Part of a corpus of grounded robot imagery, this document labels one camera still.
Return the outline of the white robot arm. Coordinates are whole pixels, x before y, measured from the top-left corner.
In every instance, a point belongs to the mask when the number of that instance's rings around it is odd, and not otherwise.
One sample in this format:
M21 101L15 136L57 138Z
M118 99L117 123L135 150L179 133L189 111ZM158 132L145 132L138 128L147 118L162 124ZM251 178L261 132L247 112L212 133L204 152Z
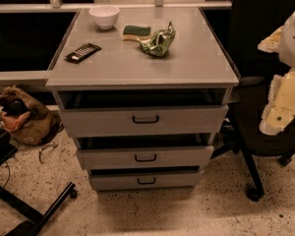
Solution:
M287 66L282 76L273 76L259 126L262 133L275 136L295 118L295 11L283 26L259 43L258 49L277 53L279 61Z

